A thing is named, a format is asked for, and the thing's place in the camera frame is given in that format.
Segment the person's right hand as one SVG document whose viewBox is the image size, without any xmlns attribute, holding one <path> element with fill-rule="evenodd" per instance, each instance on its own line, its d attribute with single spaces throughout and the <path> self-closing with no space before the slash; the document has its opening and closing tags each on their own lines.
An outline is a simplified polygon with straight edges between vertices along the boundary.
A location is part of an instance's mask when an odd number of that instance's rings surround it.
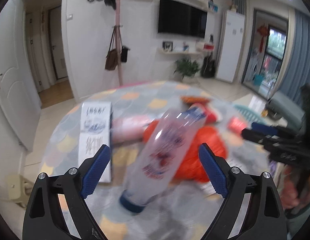
<svg viewBox="0 0 310 240">
<path fill-rule="evenodd" d="M 286 166 L 284 168 L 283 176 L 283 187 L 280 193 L 280 200 L 284 210 L 293 209 L 295 207 L 306 207 L 309 203 L 309 196 L 306 195 L 304 198 L 298 197 L 297 189 L 290 178 L 292 167 Z"/>
</svg>

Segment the teal forearm sleeve right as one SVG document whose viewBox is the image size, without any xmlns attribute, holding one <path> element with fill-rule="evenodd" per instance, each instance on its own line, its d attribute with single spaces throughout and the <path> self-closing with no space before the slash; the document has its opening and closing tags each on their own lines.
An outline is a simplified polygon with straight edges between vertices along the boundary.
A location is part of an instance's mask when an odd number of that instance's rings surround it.
<svg viewBox="0 0 310 240">
<path fill-rule="evenodd" d="M 300 209 L 297 214 L 286 215 L 287 239 L 292 239 L 292 237 L 300 230 L 309 216 L 310 203 L 304 208 Z"/>
</svg>

